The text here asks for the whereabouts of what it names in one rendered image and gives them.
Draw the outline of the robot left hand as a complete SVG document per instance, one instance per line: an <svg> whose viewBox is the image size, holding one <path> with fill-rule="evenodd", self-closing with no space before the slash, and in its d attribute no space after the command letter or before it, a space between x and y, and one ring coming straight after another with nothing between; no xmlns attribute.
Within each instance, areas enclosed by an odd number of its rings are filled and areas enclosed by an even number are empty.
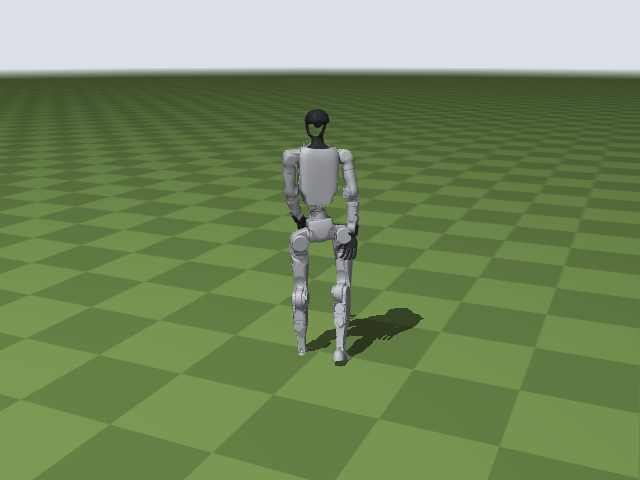
<svg viewBox="0 0 640 480"><path fill-rule="evenodd" d="M306 219L308 219L308 218L306 218L306 217L304 216L304 214L303 214L303 217L301 218L301 220L300 220L300 221L298 221L298 219L297 219L295 216L292 216L292 218L293 218L293 219L294 219L294 221L297 223L298 230L299 230L299 229L302 229L302 228L307 227L307 226L306 226Z"/></svg>

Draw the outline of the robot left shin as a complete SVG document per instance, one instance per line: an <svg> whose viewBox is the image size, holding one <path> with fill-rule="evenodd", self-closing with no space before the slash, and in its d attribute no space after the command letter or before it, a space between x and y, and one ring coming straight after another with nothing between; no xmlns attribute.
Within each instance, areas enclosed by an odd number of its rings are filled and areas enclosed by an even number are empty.
<svg viewBox="0 0 640 480"><path fill-rule="evenodd" d="M306 352L306 330L308 326L308 305L307 307L297 308L295 305L295 293L292 293L292 305L293 305L293 323L297 334L298 352L303 350Z"/></svg>

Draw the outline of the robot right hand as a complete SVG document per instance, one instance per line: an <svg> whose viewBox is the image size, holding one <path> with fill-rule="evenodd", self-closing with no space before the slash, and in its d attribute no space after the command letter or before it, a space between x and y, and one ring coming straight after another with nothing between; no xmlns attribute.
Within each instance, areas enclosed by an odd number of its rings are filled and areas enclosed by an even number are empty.
<svg viewBox="0 0 640 480"><path fill-rule="evenodd" d="M343 253L339 257L339 258L342 258L346 253L346 256L345 256L345 258L343 260L346 260L348 258L349 252L350 252L350 256L349 256L349 258L347 260L350 260L351 258L355 259L355 257L356 257L356 254L357 254L357 239L356 239L355 236L358 235L358 224L355 227L355 233L348 232L348 234L351 235L351 241L349 243L347 243L347 244L340 244L340 246L337 248L337 251L339 251L340 248L344 245ZM354 255L353 255L353 248L354 248ZM347 252L346 252L346 249L347 249ZM352 257L352 255L353 255L353 257Z"/></svg>

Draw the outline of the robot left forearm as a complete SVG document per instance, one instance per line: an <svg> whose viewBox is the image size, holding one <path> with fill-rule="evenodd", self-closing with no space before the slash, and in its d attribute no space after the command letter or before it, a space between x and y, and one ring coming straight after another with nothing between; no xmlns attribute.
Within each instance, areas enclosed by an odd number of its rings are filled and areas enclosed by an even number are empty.
<svg viewBox="0 0 640 480"><path fill-rule="evenodd" d="M285 195L285 200L289 207L289 212L291 214L291 217L295 216L298 219L298 221L300 221L301 218L303 217L303 213L301 211L301 206L299 204L299 197L291 198L291 197L286 197Z"/></svg>

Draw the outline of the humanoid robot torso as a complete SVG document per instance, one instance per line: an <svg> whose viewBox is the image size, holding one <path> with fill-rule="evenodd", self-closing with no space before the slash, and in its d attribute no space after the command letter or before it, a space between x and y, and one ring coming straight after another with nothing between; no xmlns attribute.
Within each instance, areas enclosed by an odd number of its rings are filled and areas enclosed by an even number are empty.
<svg viewBox="0 0 640 480"><path fill-rule="evenodd" d="M310 143L311 144L311 143ZM309 144L309 145L310 145ZM331 204L338 188L339 153L336 147L329 149L299 147L299 161L296 164L298 190L303 202L315 205L308 208L306 226L310 243L334 239L333 220L328 216L326 204Z"/></svg>

